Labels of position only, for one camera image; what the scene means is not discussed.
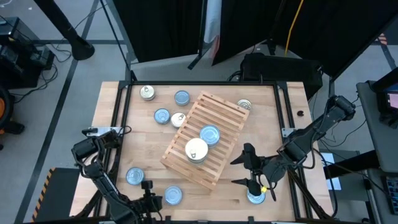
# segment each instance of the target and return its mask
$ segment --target wooden slat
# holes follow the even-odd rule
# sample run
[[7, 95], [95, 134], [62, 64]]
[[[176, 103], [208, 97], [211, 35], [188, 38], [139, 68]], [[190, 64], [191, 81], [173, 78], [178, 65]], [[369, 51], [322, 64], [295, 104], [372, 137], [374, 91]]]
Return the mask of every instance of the wooden slat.
[[[206, 100], [206, 104], [199, 105], [201, 99]], [[225, 114], [225, 111], [240, 118]], [[248, 114], [248, 110], [215, 95], [201, 93], [162, 156], [161, 163], [187, 180], [213, 190], [238, 141]], [[192, 138], [198, 138], [201, 128], [209, 124], [214, 124], [219, 128], [221, 139], [215, 148], [209, 149], [202, 165], [192, 164], [185, 155], [183, 145]]]

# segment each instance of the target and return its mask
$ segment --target black curtain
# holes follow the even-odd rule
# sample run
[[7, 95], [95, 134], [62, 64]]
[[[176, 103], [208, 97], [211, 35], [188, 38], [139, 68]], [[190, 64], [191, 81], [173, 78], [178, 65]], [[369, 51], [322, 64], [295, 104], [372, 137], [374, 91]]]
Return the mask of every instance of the black curtain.
[[114, 0], [140, 62], [198, 53], [202, 0]]
[[[220, 49], [213, 64], [268, 38], [280, 0], [255, 1], [254, 6], [251, 2], [223, 1], [222, 14], [229, 17], [221, 16]], [[287, 0], [273, 36], [277, 44], [286, 44], [299, 4], [299, 0]], [[289, 50], [320, 61], [324, 72], [337, 78], [397, 14], [398, 1], [394, 0], [306, 0], [294, 25]], [[240, 19], [240, 23], [231, 25]], [[238, 35], [232, 35], [232, 29]]]

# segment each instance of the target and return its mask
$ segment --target blue can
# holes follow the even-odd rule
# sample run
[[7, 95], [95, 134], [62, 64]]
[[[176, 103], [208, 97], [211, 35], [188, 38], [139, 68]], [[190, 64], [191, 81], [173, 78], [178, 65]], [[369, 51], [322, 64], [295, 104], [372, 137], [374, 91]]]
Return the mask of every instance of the blue can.
[[164, 108], [157, 110], [154, 117], [159, 124], [167, 124], [170, 121], [170, 113]]
[[139, 185], [144, 180], [144, 171], [138, 167], [133, 167], [127, 171], [126, 180], [131, 185]]
[[207, 143], [209, 148], [215, 147], [220, 141], [220, 131], [214, 125], [206, 125], [200, 130], [200, 138]]
[[169, 205], [178, 205], [182, 200], [182, 191], [177, 186], [170, 186], [165, 190], [164, 197]]
[[185, 90], [180, 90], [175, 93], [174, 99], [177, 105], [185, 106], [189, 104], [189, 93]]
[[248, 199], [251, 203], [258, 205], [265, 201], [266, 193], [261, 193], [259, 196], [254, 196], [253, 194], [250, 194], [248, 190]]

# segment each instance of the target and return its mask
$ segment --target pull tab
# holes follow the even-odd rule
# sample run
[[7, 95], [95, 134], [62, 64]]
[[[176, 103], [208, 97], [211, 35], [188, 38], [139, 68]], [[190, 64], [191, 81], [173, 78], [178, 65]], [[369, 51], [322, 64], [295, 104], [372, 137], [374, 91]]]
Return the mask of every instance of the pull tab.
[[196, 150], [194, 150], [194, 149], [192, 149], [192, 150], [190, 151], [190, 153], [191, 153], [191, 156], [192, 156], [193, 159], [197, 156], [197, 152], [196, 152]]

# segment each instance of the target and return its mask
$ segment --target black aluminum frame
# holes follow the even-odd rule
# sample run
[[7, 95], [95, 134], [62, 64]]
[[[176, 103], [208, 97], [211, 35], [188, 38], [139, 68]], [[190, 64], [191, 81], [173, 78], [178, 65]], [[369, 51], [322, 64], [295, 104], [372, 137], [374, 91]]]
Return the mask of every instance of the black aluminum frame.
[[[123, 116], [122, 116], [122, 120], [121, 120], [121, 127], [125, 127], [126, 123], [127, 123], [127, 115], [128, 115], [128, 110], [129, 110], [129, 103], [130, 103], [130, 99], [131, 99], [131, 91], [132, 91], [132, 86], [133, 85], [231, 85], [231, 86], [258, 86], [258, 85], [263, 85], [263, 86], [272, 86], [274, 89], [274, 96], [275, 96], [275, 104], [276, 104], [276, 109], [277, 109], [277, 114], [278, 114], [278, 120], [279, 120], [279, 126], [280, 126], [280, 135], [282, 137], [282, 139], [284, 140], [285, 138], [282, 135], [282, 128], [285, 127], [285, 123], [284, 123], [284, 115], [282, 112], [282, 104], [280, 102], [280, 96], [279, 96], [279, 88], [282, 89], [283, 93], [284, 93], [284, 101], [285, 101], [285, 105], [286, 105], [286, 111], [287, 111], [287, 117], [288, 117], [288, 121], [289, 121], [289, 126], [290, 128], [294, 128], [294, 118], [293, 118], [293, 112], [292, 112], [292, 107], [290, 105], [290, 98], [289, 98], [289, 92], [287, 89], [287, 83], [286, 82], [201, 82], [201, 81], [197, 81], [197, 82], [187, 82], [187, 81], [132, 81], [127, 80], [127, 81], [120, 81], [119, 85], [118, 85], [118, 92], [116, 93], [116, 101], [114, 104], [114, 109], [113, 109], [113, 115], [112, 115], [112, 120], [111, 120], [111, 126], [116, 126], [116, 123], [118, 121], [118, 114], [119, 114], [119, 108], [120, 108], [120, 104], [121, 104], [121, 96], [122, 96], [122, 92], [124, 88], [127, 88], [127, 93], [126, 93], [126, 98], [124, 101], [124, 109], [123, 109]], [[123, 136], [121, 136], [121, 146], [119, 146], [118, 148], [116, 148], [116, 155], [115, 155], [115, 160], [113, 163], [113, 166], [109, 172], [109, 179], [112, 181], [112, 183], [116, 184], [116, 179], [118, 176], [118, 170], [119, 170], [119, 162], [120, 162], [120, 156], [121, 156], [121, 149], [123, 146]], [[110, 155], [111, 155], [111, 150], [106, 151], [106, 154], [104, 156], [104, 168], [105, 170], [108, 170], [109, 167], [109, 159], [110, 159]], [[305, 176], [304, 176], [304, 171], [301, 169], [298, 170], [298, 174], [300, 179], [303, 181], [303, 183], [306, 185], [305, 183]], [[293, 182], [293, 180], [289, 177], [289, 186], [290, 186], [290, 194], [292, 197], [292, 205], [293, 205], [293, 210], [294, 210], [294, 217], [296, 220], [302, 219], [301, 215], [300, 215], [300, 208], [299, 208], [299, 200], [297, 198], [297, 191], [296, 191], [296, 187], [295, 184]], [[95, 213], [94, 216], [99, 216], [100, 213], [100, 207], [101, 207], [101, 199], [100, 198], [98, 200], [98, 203], [95, 207]], [[304, 197], [304, 205], [305, 205], [305, 213], [307, 218], [312, 219], [312, 210], [311, 207], [308, 203], [308, 201], [306, 200], [306, 198]], [[107, 206], [106, 208], [106, 216], [109, 216], [109, 206]], [[254, 219], [250, 219], [249, 218], [249, 223], [269, 223], [269, 222], [255, 222]], [[185, 220], [181, 220], [181, 221], [171, 221], [172, 223], [176, 223], [176, 222], [190, 222], [192, 223], [192, 221], [185, 221]], [[228, 222], [228, 223], [236, 223], [236, 224], [242, 224], [242, 223], [247, 223], [244, 221], [241, 222]]]

